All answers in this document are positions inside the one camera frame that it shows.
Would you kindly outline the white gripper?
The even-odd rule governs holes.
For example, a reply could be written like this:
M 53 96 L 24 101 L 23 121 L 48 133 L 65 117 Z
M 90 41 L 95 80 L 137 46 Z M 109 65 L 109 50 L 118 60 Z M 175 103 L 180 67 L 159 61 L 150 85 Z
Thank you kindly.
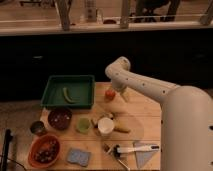
M 115 80 L 111 80 L 111 84 L 112 86 L 109 87 L 109 91 L 114 93 L 116 93 L 116 91 L 119 92 L 122 99 L 128 103 L 130 99 L 126 91 L 127 86 Z

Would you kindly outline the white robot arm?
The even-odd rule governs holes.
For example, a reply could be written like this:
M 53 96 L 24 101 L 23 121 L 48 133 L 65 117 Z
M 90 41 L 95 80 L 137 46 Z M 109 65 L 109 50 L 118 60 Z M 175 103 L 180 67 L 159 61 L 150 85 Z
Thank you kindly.
M 160 171 L 213 171 L 213 98 L 195 86 L 135 74 L 119 57 L 105 69 L 112 87 L 131 88 L 161 106 Z

